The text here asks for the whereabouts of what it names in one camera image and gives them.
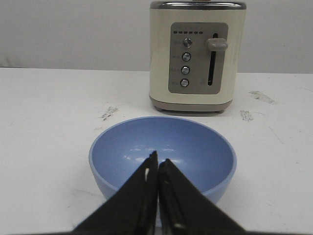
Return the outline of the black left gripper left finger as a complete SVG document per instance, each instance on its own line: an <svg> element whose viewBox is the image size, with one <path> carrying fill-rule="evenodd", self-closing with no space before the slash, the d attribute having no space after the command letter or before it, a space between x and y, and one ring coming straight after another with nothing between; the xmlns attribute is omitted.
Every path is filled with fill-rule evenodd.
<svg viewBox="0 0 313 235"><path fill-rule="evenodd" d="M154 151L125 184L74 232L154 232L157 214L158 161Z"/></svg>

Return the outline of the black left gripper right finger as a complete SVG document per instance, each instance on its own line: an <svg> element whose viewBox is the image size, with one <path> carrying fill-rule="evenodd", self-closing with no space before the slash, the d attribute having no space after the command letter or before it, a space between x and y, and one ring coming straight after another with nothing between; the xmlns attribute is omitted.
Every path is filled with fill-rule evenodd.
<svg viewBox="0 0 313 235"><path fill-rule="evenodd" d="M163 232L244 232L166 159L159 165L159 210Z"/></svg>

